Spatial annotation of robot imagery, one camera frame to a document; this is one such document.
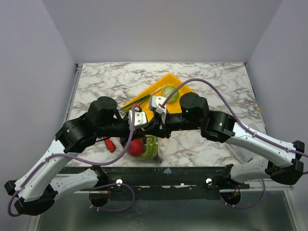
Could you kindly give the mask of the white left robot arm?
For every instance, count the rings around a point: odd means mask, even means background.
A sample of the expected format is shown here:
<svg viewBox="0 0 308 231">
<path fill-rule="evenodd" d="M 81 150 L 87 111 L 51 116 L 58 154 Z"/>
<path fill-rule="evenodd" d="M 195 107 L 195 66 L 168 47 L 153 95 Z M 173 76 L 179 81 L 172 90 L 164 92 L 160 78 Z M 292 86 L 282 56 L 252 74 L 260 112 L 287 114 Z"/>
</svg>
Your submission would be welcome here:
<svg viewBox="0 0 308 231">
<path fill-rule="evenodd" d="M 5 190 L 11 196 L 8 214 L 11 217 L 37 216 L 47 211 L 57 196 L 91 187 L 102 190 L 107 179 L 99 173 L 101 167 L 122 158 L 133 136 L 147 124 L 147 115 L 137 104 L 122 118 L 114 99 L 102 96 L 93 101 L 86 113 L 64 122 L 46 153 L 23 177 L 5 183 Z M 123 151 L 115 159 L 93 162 L 79 157 L 86 148 L 110 137 L 127 138 Z M 56 180 L 56 175 L 72 159 L 92 167 L 74 177 Z"/>
</svg>

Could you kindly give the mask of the green celery stalk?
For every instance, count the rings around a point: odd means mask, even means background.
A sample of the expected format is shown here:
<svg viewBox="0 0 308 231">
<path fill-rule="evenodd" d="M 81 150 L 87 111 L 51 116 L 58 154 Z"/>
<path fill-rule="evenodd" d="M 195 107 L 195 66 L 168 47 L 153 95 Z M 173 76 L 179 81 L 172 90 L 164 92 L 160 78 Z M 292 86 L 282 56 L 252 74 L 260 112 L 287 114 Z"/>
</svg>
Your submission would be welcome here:
<svg viewBox="0 0 308 231">
<path fill-rule="evenodd" d="M 158 138 L 155 136 L 146 135 L 142 138 L 142 142 L 144 144 L 143 154 L 139 156 L 139 159 L 161 162 L 161 158 L 159 157 Z"/>
</svg>

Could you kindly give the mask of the clear pink-dotted zip bag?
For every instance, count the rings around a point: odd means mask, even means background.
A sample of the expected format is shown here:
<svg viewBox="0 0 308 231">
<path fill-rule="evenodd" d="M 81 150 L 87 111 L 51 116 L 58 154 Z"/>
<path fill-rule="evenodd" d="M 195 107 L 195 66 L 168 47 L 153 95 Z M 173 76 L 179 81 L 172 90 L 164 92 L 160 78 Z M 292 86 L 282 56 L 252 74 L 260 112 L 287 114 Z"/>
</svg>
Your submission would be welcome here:
<svg viewBox="0 0 308 231">
<path fill-rule="evenodd" d="M 158 164 L 163 162 L 159 139 L 152 135 L 133 139 L 126 153 L 138 161 L 153 161 Z"/>
</svg>

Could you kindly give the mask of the red tomato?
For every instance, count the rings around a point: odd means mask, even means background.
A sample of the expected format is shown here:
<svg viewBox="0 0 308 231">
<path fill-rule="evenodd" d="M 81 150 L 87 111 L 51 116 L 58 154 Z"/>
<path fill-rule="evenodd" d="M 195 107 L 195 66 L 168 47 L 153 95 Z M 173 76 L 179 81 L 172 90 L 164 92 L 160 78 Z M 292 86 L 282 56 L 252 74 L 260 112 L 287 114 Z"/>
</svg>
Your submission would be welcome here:
<svg viewBox="0 0 308 231">
<path fill-rule="evenodd" d="M 130 142 L 128 148 L 128 154 L 137 157 L 143 154 L 144 144 L 142 139 L 134 139 Z"/>
</svg>

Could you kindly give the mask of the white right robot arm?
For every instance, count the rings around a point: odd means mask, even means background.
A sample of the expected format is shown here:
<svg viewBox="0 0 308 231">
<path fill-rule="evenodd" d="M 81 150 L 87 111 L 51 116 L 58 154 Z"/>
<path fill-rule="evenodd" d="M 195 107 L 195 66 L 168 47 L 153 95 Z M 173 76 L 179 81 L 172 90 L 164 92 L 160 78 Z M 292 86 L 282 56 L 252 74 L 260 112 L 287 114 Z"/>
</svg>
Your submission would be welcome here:
<svg viewBox="0 0 308 231">
<path fill-rule="evenodd" d="M 296 142 L 277 140 L 237 122 L 227 113 L 212 111 L 206 98 L 196 93 L 181 96 L 179 114 L 168 113 L 164 101 L 162 96 L 153 96 L 149 103 L 156 136 L 168 138 L 172 131 L 199 129 L 209 141 L 238 146 L 261 157 L 227 167 L 227 173 L 221 177 L 224 187 L 231 189 L 238 183 L 260 179 L 294 185 L 303 176 L 304 164 L 295 154 Z"/>
</svg>

